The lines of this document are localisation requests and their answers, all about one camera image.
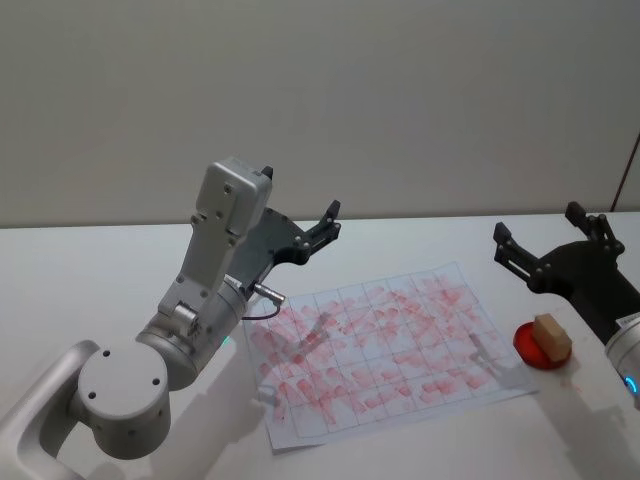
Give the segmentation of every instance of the gray wall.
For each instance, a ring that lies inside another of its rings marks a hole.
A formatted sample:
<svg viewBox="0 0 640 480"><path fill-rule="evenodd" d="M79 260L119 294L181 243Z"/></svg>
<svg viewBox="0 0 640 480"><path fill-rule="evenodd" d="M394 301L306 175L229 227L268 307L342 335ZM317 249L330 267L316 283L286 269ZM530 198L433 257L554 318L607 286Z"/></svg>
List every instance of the gray wall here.
<svg viewBox="0 0 640 480"><path fill-rule="evenodd" d="M0 225L184 221L206 165L311 217L605 209L637 0L0 4Z"/></svg>

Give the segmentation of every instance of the small wooden block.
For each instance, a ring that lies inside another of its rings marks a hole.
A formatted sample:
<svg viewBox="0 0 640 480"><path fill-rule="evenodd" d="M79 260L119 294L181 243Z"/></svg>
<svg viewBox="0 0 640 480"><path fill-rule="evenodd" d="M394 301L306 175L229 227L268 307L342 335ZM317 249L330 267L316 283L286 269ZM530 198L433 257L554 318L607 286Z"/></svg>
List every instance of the small wooden block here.
<svg viewBox="0 0 640 480"><path fill-rule="evenodd" d="M571 353L571 339L549 313L537 315L533 322L533 339L553 362L564 360Z"/></svg>

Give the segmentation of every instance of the cable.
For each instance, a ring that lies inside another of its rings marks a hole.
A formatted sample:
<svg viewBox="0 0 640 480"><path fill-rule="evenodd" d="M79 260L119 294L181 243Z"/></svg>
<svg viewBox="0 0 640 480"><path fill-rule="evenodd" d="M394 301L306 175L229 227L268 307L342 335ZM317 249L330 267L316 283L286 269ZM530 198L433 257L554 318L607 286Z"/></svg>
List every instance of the cable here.
<svg viewBox="0 0 640 480"><path fill-rule="evenodd" d="M616 206L618 205L618 199L620 198L620 194L622 193L622 187L627 180L627 175L629 175L629 169L631 168L631 163L636 156L636 152L638 151L638 144L640 144L640 132L638 132L638 136L636 138L636 143L633 145L633 149L631 150L631 155L629 156L629 160L627 161L627 166L624 169L624 173L622 174L622 180L620 180L620 185L618 185L618 191L616 192L616 196L613 199L613 204L611 204L610 212L615 212Z"/></svg>
<svg viewBox="0 0 640 480"><path fill-rule="evenodd" d="M243 320L268 320L269 318L273 318L280 313L280 305L276 308L276 311L270 313L269 315L262 315L261 317L242 317Z"/></svg>

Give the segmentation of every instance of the white table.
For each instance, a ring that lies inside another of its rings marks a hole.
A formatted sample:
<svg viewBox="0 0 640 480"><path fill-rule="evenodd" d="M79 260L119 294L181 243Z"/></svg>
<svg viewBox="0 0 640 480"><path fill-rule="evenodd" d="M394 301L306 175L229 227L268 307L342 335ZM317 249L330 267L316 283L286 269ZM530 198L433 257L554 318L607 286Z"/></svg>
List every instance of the white table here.
<svg viewBox="0 0 640 480"><path fill-rule="evenodd" d="M609 218L627 246L621 270L640 285L640 214ZM501 219L535 254L581 238L560 215ZM172 394L173 426L156 452L114 460L80 425L61 460L90 480L637 478L640 412L570 305L532 294L493 262L497 220L345 221L337 242L303 268L277 268L268 284L295 295L457 260L506 336L552 312L573 338L568 368L534 372L538 394L273 456L237 328L198 381ZM73 343L133 338L178 271L189 237L186 225L0 231L0 415Z"/></svg>

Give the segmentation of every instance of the paper sheet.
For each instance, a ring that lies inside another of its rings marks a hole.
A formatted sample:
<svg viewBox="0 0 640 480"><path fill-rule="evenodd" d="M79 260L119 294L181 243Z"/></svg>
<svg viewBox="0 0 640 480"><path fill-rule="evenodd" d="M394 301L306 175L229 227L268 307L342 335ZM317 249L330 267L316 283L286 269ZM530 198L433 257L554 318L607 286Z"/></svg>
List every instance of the paper sheet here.
<svg viewBox="0 0 640 480"><path fill-rule="evenodd" d="M274 451L535 390L455 263L293 297L244 327Z"/></svg>

